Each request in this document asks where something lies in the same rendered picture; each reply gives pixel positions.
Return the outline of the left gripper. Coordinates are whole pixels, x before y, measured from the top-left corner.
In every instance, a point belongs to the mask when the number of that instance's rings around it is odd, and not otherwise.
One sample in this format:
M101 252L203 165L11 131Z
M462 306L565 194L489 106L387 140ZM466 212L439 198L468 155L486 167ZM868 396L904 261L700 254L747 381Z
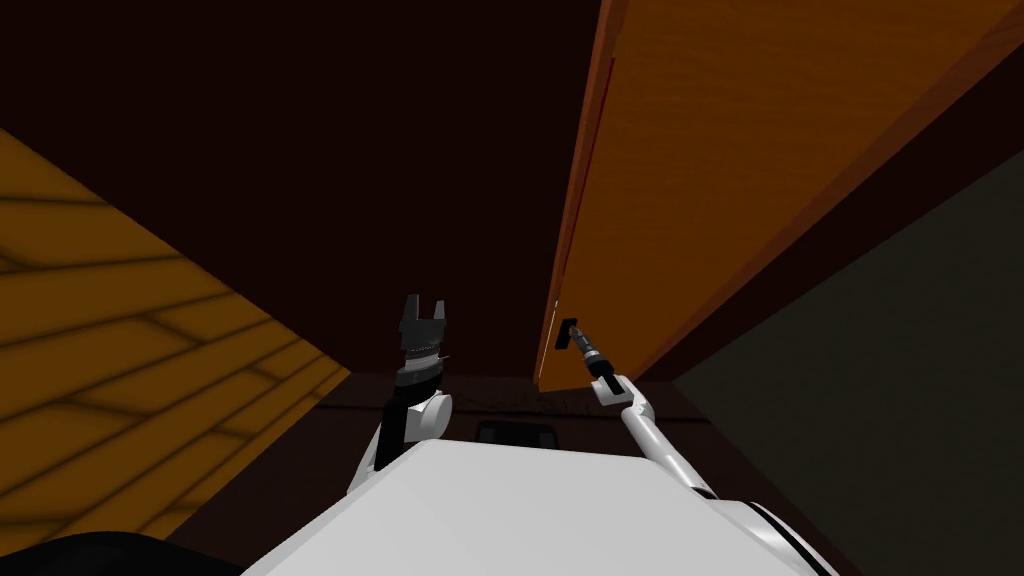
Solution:
M445 330L445 302L435 303L432 318L420 319L420 296L410 294L406 299L404 318L399 324L401 349L433 348L440 344Z

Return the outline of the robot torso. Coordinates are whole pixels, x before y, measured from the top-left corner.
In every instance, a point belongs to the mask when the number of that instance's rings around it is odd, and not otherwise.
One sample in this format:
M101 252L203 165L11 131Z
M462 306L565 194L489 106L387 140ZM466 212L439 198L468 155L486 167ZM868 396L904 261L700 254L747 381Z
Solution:
M643 453L427 440L242 576L798 575Z

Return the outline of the orange wooden door leaf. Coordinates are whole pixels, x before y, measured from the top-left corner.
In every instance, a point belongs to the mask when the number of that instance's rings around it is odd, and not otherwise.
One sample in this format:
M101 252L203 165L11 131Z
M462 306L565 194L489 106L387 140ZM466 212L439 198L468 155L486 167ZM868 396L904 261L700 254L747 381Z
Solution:
M999 60L1024 0L602 0L535 382L640 377Z

